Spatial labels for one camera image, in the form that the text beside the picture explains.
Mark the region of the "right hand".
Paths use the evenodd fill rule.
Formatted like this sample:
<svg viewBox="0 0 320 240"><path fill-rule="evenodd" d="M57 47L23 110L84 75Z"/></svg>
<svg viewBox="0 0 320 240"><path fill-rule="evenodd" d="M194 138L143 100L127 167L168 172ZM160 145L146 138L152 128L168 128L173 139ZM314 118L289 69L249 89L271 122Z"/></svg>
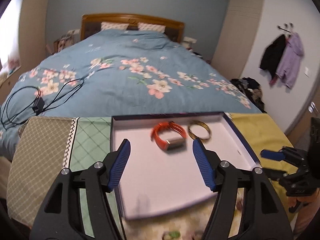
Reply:
<svg viewBox="0 0 320 240"><path fill-rule="evenodd" d="M289 213L296 213L301 207L316 201L319 196L319 188L310 196L288 197Z"/></svg>

